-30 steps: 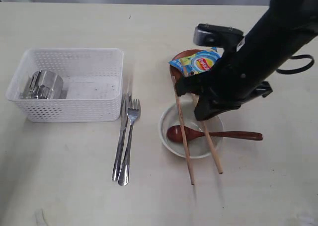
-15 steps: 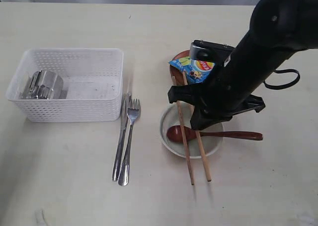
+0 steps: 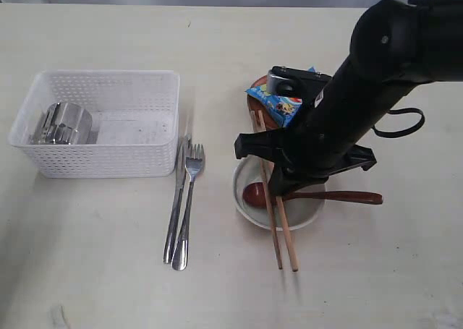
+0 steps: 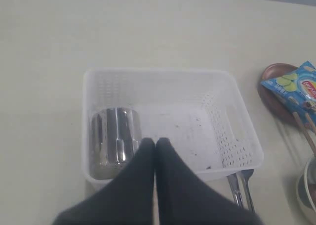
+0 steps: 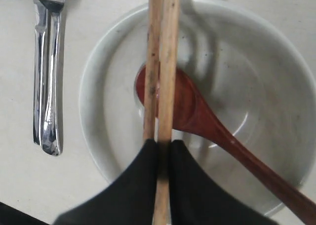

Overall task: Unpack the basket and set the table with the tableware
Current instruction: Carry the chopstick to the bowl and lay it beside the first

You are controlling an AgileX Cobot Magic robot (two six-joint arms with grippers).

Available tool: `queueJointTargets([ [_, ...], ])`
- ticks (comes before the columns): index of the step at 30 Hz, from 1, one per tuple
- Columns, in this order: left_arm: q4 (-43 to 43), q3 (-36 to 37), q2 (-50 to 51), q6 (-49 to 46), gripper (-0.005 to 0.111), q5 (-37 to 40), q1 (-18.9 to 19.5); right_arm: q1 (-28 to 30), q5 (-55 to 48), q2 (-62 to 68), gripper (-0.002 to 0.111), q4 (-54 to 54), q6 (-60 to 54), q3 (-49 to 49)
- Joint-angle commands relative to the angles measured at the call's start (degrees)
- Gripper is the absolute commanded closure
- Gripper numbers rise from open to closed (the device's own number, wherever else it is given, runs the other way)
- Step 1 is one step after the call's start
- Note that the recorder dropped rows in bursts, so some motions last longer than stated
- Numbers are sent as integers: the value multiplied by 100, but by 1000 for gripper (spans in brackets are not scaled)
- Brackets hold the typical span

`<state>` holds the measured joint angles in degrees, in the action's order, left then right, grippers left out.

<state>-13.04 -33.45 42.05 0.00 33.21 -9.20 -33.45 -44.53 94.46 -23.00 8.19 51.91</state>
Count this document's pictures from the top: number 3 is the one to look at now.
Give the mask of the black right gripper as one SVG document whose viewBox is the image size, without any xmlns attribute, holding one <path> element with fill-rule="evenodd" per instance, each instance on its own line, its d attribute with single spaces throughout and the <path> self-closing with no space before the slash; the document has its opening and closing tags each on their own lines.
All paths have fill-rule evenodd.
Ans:
<svg viewBox="0 0 463 329">
<path fill-rule="evenodd" d="M 362 101 L 362 81 L 345 60 L 325 85 L 315 108 L 303 108 L 287 127 L 240 134 L 234 143 L 238 159 L 256 155 L 274 163 L 269 189 L 284 196 L 353 168 L 367 171 L 376 159 L 357 141 L 372 127 L 372 112 Z"/>
</svg>

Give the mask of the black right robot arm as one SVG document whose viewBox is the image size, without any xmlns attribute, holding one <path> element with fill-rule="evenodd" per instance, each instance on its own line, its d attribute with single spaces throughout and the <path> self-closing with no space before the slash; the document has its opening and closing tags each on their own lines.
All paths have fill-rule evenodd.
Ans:
<svg viewBox="0 0 463 329">
<path fill-rule="evenodd" d="M 283 127 L 240 134 L 237 158 L 273 164 L 268 187 L 282 196 L 354 168 L 375 165 L 358 145 L 419 85 L 462 80 L 462 0 L 381 0 L 359 18 L 349 55 L 333 75 L 274 66 L 267 87 L 302 102 Z"/>
</svg>

